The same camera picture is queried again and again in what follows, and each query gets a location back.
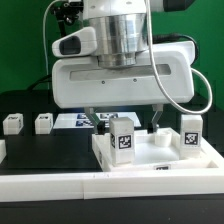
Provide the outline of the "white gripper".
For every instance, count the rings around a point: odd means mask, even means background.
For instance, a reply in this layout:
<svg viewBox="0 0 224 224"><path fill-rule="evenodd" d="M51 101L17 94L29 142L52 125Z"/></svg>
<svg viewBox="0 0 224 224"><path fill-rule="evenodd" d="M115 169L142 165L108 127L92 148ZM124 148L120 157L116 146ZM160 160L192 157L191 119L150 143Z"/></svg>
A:
<svg viewBox="0 0 224 224"><path fill-rule="evenodd" d="M163 104L169 99L187 103L194 96L195 50L192 42L184 41L156 44L153 51L158 77L147 51L137 55L135 65L122 69L103 69L94 57L58 60L52 71L54 101L61 108L84 108L98 135L104 134L104 122L92 107L154 104L148 132L156 133Z"/></svg>

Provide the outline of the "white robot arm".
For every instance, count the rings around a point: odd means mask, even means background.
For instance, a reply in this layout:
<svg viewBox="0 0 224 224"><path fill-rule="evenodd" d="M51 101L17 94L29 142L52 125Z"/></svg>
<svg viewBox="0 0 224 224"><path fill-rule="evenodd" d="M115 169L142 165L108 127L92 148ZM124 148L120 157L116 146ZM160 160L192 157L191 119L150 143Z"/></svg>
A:
<svg viewBox="0 0 224 224"><path fill-rule="evenodd" d="M194 95L194 43L175 34L152 36L153 12L188 9L195 0L68 0L84 28L52 44L53 96L61 108L82 108L97 134L105 123L97 107L147 105L161 112L167 103Z"/></svg>

